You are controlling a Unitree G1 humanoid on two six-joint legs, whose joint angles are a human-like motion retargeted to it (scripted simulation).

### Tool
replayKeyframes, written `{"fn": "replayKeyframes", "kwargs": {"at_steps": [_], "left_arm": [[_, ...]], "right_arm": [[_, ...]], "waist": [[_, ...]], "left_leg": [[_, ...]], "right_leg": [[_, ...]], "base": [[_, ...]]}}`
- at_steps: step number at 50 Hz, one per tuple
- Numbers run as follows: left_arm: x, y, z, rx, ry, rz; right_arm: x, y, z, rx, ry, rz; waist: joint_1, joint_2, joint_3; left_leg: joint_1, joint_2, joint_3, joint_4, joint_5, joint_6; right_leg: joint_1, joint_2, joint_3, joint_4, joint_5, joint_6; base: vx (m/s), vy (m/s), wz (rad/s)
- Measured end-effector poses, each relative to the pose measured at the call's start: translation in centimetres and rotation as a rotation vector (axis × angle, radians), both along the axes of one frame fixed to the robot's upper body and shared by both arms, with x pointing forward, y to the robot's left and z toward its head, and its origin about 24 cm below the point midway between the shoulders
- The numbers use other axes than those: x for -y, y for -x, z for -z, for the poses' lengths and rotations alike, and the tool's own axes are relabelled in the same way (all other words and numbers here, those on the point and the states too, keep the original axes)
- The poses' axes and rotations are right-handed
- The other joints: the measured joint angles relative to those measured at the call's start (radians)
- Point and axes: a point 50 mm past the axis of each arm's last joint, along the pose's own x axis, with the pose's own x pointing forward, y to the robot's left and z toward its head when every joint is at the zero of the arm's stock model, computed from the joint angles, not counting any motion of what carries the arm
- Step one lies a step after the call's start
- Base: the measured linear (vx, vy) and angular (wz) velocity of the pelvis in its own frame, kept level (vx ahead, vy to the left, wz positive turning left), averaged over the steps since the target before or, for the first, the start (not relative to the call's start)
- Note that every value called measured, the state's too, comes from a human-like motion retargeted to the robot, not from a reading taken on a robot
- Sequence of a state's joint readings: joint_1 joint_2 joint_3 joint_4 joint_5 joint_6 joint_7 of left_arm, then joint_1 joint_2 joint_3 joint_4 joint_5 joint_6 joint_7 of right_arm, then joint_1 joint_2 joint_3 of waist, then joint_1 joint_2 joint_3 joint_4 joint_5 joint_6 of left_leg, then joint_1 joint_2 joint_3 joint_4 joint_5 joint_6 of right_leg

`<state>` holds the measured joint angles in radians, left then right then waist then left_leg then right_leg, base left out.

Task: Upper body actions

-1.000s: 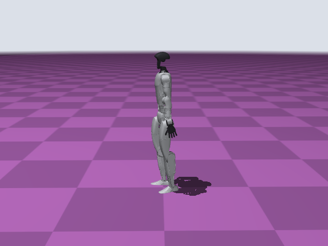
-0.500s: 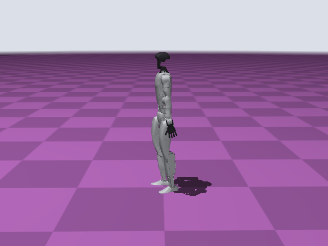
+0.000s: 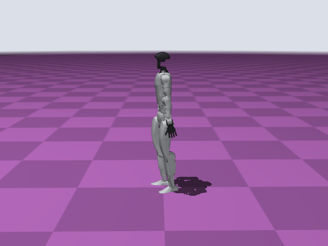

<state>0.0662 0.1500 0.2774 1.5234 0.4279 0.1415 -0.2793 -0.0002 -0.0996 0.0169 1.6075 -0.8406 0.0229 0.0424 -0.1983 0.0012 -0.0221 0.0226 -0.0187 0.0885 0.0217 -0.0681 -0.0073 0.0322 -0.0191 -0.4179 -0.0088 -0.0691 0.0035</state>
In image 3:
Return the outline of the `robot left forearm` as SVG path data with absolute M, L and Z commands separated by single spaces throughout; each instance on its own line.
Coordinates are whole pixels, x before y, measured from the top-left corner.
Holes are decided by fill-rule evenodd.
M 171 112 L 172 103 L 171 103 L 171 100 L 169 97 L 165 98 L 165 104 L 166 104 L 164 106 L 165 113 L 166 113 L 165 118 L 167 119 L 168 125 L 170 125 L 170 124 L 172 124 L 172 119 L 171 119 L 172 115 L 170 114 L 170 113 L 172 113 Z

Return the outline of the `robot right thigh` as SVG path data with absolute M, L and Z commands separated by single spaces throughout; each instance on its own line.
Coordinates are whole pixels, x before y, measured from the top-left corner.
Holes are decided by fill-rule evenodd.
M 155 147 L 157 153 L 163 157 L 163 154 L 161 152 L 160 145 L 159 145 L 159 129 L 160 129 L 159 126 L 160 126 L 160 123 L 157 120 L 157 116 L 155 116 L 152 120 L 152 127 L 151 127 L 152 140 L 153 140 L 153 144 L 154 144 L 154 147 Z

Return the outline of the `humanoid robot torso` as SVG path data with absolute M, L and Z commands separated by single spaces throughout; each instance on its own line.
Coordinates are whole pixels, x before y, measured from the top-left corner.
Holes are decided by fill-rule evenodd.
M 163 92 L 163 87 L 162 87 L 162 83 L 161 83 L 161 76 L 162 75 L 168 75 L 170 77 L 170 89 L 172 89 L 172 79 L 171 79 L 171 74 L 161 71 L 162 73 L 157 73 L 156 77 L 155 77 L 155 91 L 156 91 L 156 100 L 157 100 L 157 104 L 161 105 L 159 106 L 159 112 L 157 112 L 157 120 L 158 122 L 161 124 L 162 121 L 164 121 L 165 118 L 165 109 L 164 109 L 164 104 L 162 103 L 162 98 L 165 97 L 165 94 Z

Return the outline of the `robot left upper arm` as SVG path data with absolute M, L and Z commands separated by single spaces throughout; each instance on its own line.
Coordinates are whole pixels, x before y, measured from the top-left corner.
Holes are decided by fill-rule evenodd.
M 170 77 L 168 75 L 162 75 L 161 76 L 161 83 L 163 87 L 163 92 L 165 94 L 165 97 L 162 98 L 162 103 L 165 105 L 165 98 L 169 97 L 171 100 L 171 89 L 170 89 Z

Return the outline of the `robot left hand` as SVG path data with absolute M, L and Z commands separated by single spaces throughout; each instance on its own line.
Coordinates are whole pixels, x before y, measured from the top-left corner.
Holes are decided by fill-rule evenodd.
M 166 120 L 166 123 L 167 123 L 167 120 Z M 176 134 L 176 130 L 175 130 L 175 128 L 173 127 L 173 120 L 172 120 L 172 124 L 170 124 L 170 125 L 168 125 L 168 123 L 167 123 L 167 130 L 166 130 L 166 133 L 165 133 L 165 135 L 167 134 L 167 132 L 168 132 L 168 134 L 169 134 L 169 138 L 170 138 L 170 134 L 171 134 L 171 138 L 173 138 L 173 136 L 175 137 L 175 135 L 177 136 L 177 134 Z M 174 132 L 175 132 L 175 135 L 174 135 Z M 173 136 L 172 136 L 172 134 L 173 134 Z

